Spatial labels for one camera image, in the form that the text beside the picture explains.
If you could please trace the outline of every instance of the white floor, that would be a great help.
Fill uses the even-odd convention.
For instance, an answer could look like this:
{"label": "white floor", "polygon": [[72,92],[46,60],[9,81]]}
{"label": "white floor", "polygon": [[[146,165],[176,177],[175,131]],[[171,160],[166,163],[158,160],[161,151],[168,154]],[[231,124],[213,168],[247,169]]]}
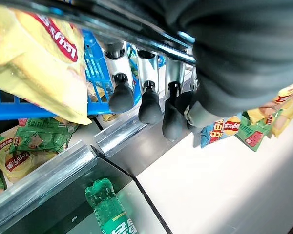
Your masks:
{"label": "white floor", "polygon": [[286,234],[293,226],[293,121],[255,153],[188,135],[138,175],[174,234]]}

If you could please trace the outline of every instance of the potato chip bag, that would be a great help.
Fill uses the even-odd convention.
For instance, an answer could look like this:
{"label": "potato chip bag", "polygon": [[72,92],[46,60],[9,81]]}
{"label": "potato chip bag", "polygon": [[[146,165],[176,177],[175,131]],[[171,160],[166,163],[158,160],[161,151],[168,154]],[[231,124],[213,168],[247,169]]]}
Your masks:
{"label": "potato chip bag", "polygon": [[0,134],[0,169],[12,183],[38,168],[57,153],[51,151],[16,151],[9,153],[17,126]]}
{"label": "potato chip bag", "polygon": [[230,118],[220,119],[204,127],[201,131],[201,148],[237,134],[240,128],[242,113]]}
{"label": "potato chip bag", "polygon": [[291,120],[293,119],[293,97],[285,107],[283,107],[282,114],[280,117],[275,121],[272,127],[272,133],[279,137],[280,134],[284,131],[284,129],[289,125]]}
{"label": "potato chip bag", "polygon": [[15,151],[48,150],[62,152],[68,147],[76,123],[63,124],[54,118],[22,118],[11,144]]}
{"label": "potato chip bag", "polygon": [[[272,114],[273,119],[278,119],[281,113],[282,110],[279,110]],[[244,112],[242,115],[241,126],[236,137],[256,152],[264,136],[270,132],[273,124],[274,122],[267,123],[265,119],[262,119],[255,124],[251,124],[248,113]]]}
{"label": "potato chip bag", "polygon": [[1,90],[87,125],[84,66],[84,39],[74,25],[0,6]]}
{"label": "potato chip bag", "polygon": [[264,119],[267,124],[274,122],[274,113],[278,112],[280,109],[284,109],[287,102],[293,97],[293,84],[281,89],[278,96],[265,105],[248,110],[251,124],[256,124],[258,121]]}

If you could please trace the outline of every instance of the red logo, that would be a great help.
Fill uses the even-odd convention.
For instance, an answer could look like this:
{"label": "red logo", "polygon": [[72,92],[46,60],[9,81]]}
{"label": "red logo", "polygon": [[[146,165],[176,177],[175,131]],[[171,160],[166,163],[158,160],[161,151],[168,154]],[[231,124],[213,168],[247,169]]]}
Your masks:
{"label": "red logo", "polygon": [[254,132],[249,138],[245,140],[251,147],[254,147],[262,138],[263,134],[260,131]]}
{"label": "red logo", "polygon": [[224,130],[238,131],[240,128],[240,123],[227,121],[224,125]]}
{"label": "red logo", "polygon": [[12,142],[13,142],[13,138],[9,138],[9,139],[5,140],[4,142],[1,142],[1,143],[0,143],[0,150],[1,150],[4,146],[9,145],[9,144],[12,144]]}
{"label": "red logo", "polygon": [[8,171],[12,171],[14,168],[16,168],[21,163],[25,162],[29,158],[30,154],[27,151],[22,152],[19,155],[15,155],[9,160],[5,162],[5,167]]}
{"label": "red logo", "polygon": [[57,28],[57,26],[54,24],[51,18],[44,15],[30,13],[30,12],[27,12],[27,13],[42,24],[42,26],[45,28],[47,33],[50,35],[50,37],[53,39],[53,41],[56,43],[58,48],[62,51],[62,53],[66,57],[68,57],[73,62],[77,62],[78,55],[77,55],[76,46],[74,44],[71,44],[65,38],[65,36]]}
{"label": "red logo", "polygon": [[291,96],[291,95],[287,95],[287,96],[278,96],[278,99],[277,99],[275,102],[283,103],[283,102],[285,102],[286,100],[288,100],[290,96]]}
{"label": "red logo", "polygon": [[272,123],[272,115],[268,115],[266,119],[266,124],[271,125]]}
{"label": "red logo", "polygon": [[27,120],[27,118],[19,118],[19,126],[26,126]]}

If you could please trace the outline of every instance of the black rubber knob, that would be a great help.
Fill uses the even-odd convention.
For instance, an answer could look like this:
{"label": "black rubber knob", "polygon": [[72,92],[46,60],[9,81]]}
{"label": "black rubber knob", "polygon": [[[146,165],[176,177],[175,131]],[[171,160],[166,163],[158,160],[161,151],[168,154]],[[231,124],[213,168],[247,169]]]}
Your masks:
{"label": "black rubber knob", "polygon": [[125,83],[120,82],[109,98],[109,108],[114,113],[123,113],[133,107],[133,91]]}
{"label": "black rubber knob", "polygon": [[186,108],[190,105],[194,92],[188,91],[181,93],[175,101],[175,107],[177,110],[184,115]]}
{"label": "black rubber knob", "polygon": [[165,114],[163,119],[162,131],[166,139],[177,140],[181,136],[183,116],[169,100],[165,102]]}
{"label": "black rubber knob", "polygon": [[141,98],[139,121],[141,123],[156,124],[162,120],[162,110],[158,101],[158,94],[148,88]]}

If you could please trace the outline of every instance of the bottle label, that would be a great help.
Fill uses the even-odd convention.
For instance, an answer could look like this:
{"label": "bottle label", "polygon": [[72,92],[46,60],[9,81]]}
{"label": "bottle label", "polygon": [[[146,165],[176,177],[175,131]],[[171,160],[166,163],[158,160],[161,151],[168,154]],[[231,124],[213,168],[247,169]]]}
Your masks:
{"label": "bottle label", "polygon": [[126,212],[121,212],[102,226],[103,234],[138,234]]}

